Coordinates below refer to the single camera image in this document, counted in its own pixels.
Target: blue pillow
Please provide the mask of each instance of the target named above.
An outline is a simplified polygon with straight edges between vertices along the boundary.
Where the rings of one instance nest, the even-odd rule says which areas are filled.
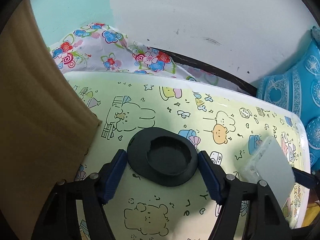
[[[286,73],[263,79],[257,98],[300,117],[307,131],[310,163],[320,158],[320,30],[313,27],[312,41],[303,57]],[[312,169],[320,168],[320,161]]]

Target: star doodle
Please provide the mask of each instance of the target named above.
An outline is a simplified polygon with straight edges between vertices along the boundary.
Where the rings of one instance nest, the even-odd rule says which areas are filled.
[[[144,90],[147,91],[147,90],[152,90],[154,86],[153,85],[144,85]]]

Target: black plastic disc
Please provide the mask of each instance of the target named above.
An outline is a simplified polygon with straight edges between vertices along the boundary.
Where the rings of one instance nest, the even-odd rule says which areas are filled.
[[[158,127],[137,132],[127,154],[136,173],[168,187],[187,182],[198,165],[197,151],[189,140]]]

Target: cartoon bear drawing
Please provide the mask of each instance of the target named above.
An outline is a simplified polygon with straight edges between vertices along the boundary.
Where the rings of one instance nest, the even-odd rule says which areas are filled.
[[[229,117],[225,112],[218,111],[217,116],[214,119],[216,125],[213,127],[212,131],[204,130],[207,132],[212,132],[213,140],[216,144],[228,143],[227,133],[234,132],[236,130],[235,120]]]
[[[215,141],[215,143],[216,144],[227,143],[228,142],[227,132],[228,132],[228,129],[226,127],[217,123],[212,130],[213,140]]]
[[[166,236],[169,233],[166,227],[168,218],[165,216],[168,212],[166,205],[159,207],[138,203],[134,209],[124,210],[124,225],[128,229],[136,229],[143,235]]]

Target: blue flower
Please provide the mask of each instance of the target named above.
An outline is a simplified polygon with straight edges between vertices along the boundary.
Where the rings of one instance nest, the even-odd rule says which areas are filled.
[[[93,30],[94,29],[101,29],[101,26],[94,24],[94,25],[91,25],[90,28],[93,29]]]
[[[149,65],[149,67],[153,71],[163,70],[164,69],[164,62],[158,60],[156,63],[152,63],[151,65]]]
[[[109,62],[106,61],[103,64],[108,70],[110,69],[110,63]]]
[[[157,50],[157,49],[152,49],[152,52],[156,53],[157,55],[159,54],[159,50]]]
[[[106,43],[115,43],[118,41],[116,35],[109,31],[104,31],[102,33],[102,37],[106,39]]]
[[[52,57],[53,58],[56,58],[57,56],[59,56],[60,54],[63,53],[63,49],[61,48],[58,48],[58,49],[55,49],[53,52],[52,52]]]
[[[135,70],[134,73],[147,74],[147,72],[145,70]]]
[[[74,32],[73,32],[73,34],[75,35],[75,36],[77,36],[77,37],[81,37],[81,36],[87,36],[87,35],[85,35],[85,31],[84,30],[75,30]]]
[[[59,69],[62,69],[62,67],[63,67],[63,63],[60,62],[60,63],[58,64],[58,68],[59,68]]]

